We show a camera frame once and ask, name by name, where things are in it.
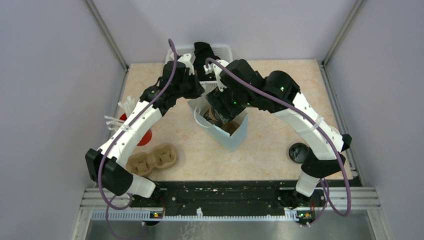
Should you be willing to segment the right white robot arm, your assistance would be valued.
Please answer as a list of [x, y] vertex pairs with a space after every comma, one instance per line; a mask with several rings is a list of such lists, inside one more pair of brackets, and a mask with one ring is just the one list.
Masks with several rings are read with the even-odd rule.
[[307, 143], [293, 192], [297, 205], [307, 206], [319, 181], [344, 169], [342, 152], [350, 148], [352, 137], [329, 126], [289, 74], [275, 70], [262, 77], [244, 59], [207, 58], [203, 68], [206, 74], [214, 74], [218, 84], [205, 97], [216, 121], [226, 124], [246, 108], [255, 108], [283, 120]]

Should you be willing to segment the light blue paper bag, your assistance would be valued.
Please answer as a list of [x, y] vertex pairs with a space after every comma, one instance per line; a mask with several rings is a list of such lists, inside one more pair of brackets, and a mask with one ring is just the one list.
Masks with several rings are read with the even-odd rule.
[[206, 94], [211, 92], [210, 89], [205, 89], [205, 93], [196, 99], [188, 100], [187, 104], [192, 111], [194, 120], [197, 125], [210, 135], [215, 141], [226, 148], [229, 152], [234, 152], [244, 142], [248, 134], [249, 117], [246, 111], [241, 112], [233, 121], [240, 124], [236, 132], [230, 136], [227, 132], [223, 131], [220, 126], [213, 125], [203, 118], [203, 114], [210, 108], [206, 100]]

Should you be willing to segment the black cup lid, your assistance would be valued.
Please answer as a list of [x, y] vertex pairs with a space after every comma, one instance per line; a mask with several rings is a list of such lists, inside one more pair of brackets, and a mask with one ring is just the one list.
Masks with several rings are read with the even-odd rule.
[[213, 115], [213, 111], [212, 108], [209, 108], [204, 114], [203, 114], [203, 118], [210, 124], [212, 125], [216, 125], [216, 126], [221, 126], [223, 123], [216, 119], [215, 116]]
[[302, 142], [294, 143], [288, 150], [288, 156], [293, 162], [303, 164], [308, 160], [309, 147]]

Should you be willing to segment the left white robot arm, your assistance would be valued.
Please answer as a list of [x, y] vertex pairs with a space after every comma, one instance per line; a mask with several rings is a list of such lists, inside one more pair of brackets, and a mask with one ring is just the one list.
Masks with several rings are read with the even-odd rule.
[[145, 133], [176, 105], [178, 99], [196, 99], [204, 91], [190, 60], [179, 58], [167, 62], [157, 83], [144, 90], [123, 125], [99, 148], [86, 152], [90, 178], [116, 196], [138, 195], [147, 206], [156, 206], [161, 198], [155, 190], [157, 185], [126, 170], [127, 161]]

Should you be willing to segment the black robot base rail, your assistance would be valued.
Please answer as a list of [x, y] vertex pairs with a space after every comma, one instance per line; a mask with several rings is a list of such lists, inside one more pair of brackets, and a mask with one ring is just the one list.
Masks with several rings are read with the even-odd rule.
[[294, 209], [294, 180], [160, 181], [151, 198], [135, 195], [132, 208], [160, 208], [165, 216], [283, 216]]

